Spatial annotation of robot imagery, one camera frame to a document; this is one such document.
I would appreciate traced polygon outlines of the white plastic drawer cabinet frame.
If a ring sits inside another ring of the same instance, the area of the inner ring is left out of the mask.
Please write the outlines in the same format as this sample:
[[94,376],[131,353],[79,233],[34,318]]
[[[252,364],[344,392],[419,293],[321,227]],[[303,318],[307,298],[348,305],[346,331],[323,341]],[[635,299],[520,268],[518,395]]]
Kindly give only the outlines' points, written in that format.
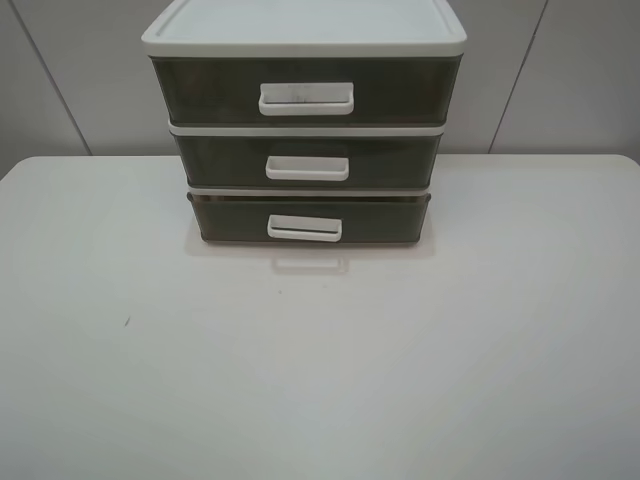
[[[459,57],[466,32],[445,1],[175,1],[144,31],[155,58],[431,58]],[[346,115],[350,83],[264,84],[259,110],[267,116]],[[176,126],[177,136],[413,137],[444,134],[441,126]],[[393,197],[422,190],[194,188],[212,196]]]

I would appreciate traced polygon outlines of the smoky translucent drawer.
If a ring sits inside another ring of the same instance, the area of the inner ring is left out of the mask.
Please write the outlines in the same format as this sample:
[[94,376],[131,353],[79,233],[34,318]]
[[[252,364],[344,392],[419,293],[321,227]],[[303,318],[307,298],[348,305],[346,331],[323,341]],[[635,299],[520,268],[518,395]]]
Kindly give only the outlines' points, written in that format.
[[[176,126],[441,126],[461,59],[431,58],[155,58]],[[350,83],[346,115],[267,116],[264,84]]]
[[431,195],[187,198],[207,242],[386,245],[420,239]]
[[422,190],[441,137],[177,136],[188,184],[212,189]]

